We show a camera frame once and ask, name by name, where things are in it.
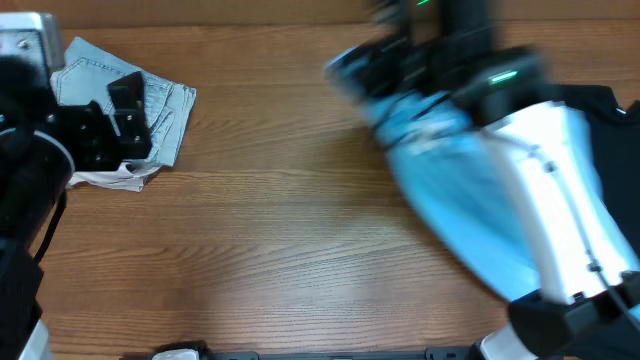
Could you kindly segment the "light blue printed t-shirt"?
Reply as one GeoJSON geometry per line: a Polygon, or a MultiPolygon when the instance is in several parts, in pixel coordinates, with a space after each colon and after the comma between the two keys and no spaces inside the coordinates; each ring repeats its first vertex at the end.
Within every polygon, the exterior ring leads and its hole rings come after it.
{"type": "Polygon", "coordinates": [[[507,301],[539,287],[525,235],[470,119],[443,93],[369,98],[367,125],[402,194],[475,276],[507,301]]]}

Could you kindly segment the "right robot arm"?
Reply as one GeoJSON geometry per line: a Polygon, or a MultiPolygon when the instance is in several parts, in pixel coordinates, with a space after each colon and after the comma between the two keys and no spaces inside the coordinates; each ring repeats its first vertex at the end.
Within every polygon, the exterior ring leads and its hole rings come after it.
{"type": "Polygon", "coordinates": [[[420,41],[411,4],[381,2],[389,33],[326,67],[417,216],[507,302],[503,327],[427,357],[637,358],[639,242],[614,216],[639,196],[620,162],[638,108],[549,81],[534,48],[498,47],[486,2],[437,7],[439,34],[420,41]]]}

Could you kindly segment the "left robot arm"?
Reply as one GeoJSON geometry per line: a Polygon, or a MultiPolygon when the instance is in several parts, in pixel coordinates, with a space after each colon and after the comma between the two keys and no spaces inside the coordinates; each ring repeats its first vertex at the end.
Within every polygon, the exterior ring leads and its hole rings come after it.
{"type": "Polygon", "coordinates": [[[107,87],[115,107],[62,106],[46,69],[1,61],[1,356],[16,359],[41,318],[40,262],[66,208],[76,171],[115,171],[151,150],[144,80],[131,73],[107,87]]]}

